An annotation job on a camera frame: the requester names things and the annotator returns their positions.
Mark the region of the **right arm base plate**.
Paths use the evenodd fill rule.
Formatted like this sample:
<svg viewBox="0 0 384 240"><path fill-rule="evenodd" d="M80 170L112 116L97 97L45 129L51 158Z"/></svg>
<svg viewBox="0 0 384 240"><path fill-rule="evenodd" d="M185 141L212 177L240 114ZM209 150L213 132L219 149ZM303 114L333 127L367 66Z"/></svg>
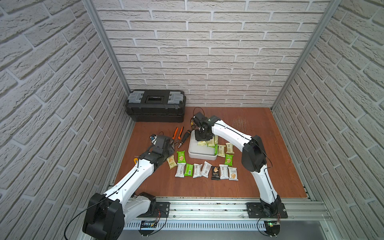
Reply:
<svg viewBox="0 0 384 240"><path fill-rule="evenodd" d="M272 206L262 202L246 203L247 213L250 219L269 218L287 219L288 213L283 203L273 204Z"/></svg>

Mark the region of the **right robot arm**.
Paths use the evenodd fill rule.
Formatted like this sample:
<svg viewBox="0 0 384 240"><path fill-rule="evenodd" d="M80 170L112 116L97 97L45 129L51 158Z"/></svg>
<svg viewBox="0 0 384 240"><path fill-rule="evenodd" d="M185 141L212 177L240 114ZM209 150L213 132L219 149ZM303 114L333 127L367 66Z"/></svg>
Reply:
<svg viewBox="0 0 384 240"><path fill-rule="evenodd" d="M216 116L208 118L201 112L195 114L191 122L196 128L197 141L208 141L214 136L219 136L242 152L242 165L251 172L260 192L262 213L269 218L276 216L282 201L268 173L267 155L262 139L259 136L244 134L220 118Z"/></svg>

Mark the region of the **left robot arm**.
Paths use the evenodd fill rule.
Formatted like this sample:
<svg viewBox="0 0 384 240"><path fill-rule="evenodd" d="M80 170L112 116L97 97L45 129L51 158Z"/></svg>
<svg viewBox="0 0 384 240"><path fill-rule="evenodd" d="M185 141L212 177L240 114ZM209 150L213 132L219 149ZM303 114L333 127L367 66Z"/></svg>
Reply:
<svg viewBox="0 0 384 240"><path fill-rule="evenodd" d="M174 140L170 137L152 135L151 143L116 185L90 198L83 233L97 240L116 240L126 223L147 213L155 204L156 197L145 193L130 200L139 186L175 152Z"/></svg>

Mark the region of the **grey storage box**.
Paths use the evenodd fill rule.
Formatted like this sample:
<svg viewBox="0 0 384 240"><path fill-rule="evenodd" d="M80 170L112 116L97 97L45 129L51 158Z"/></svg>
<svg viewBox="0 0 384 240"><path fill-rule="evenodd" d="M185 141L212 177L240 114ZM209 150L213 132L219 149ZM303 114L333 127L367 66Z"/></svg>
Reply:
<svg viewBox="0 0 384 240"><path fill-rule="evenodd" d="M201 159L214 161L217 159L215 147L209 147L207 145L199 146L198 141L195 137L195 130L191 133L189 148L188 148L189 157L193 159Z"/></svg>

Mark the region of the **black cookie packet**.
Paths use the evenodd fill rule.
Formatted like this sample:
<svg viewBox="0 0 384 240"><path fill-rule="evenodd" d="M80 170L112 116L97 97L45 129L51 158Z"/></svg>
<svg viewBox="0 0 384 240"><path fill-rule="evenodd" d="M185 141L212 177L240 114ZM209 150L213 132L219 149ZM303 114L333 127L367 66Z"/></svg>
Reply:
<svg viewBox="0 0 384 240"><path fill-rule="evenodd" d="M220 180L220 167L212 166L211 169L212 169L211 180L215 180L215 181Z"/></svg>

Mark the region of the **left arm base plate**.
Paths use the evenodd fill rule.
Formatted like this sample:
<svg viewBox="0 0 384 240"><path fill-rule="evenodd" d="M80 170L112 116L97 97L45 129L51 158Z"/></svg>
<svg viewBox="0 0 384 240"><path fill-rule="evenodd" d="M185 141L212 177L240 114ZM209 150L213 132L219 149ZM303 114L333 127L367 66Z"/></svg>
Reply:
<svg viewBox="0 0 384 240"><path fill-rule="evenodd" d="M169 216L170 202L153 202L150 204L149 210L144 214L147 218L162 218Z"/></svg>

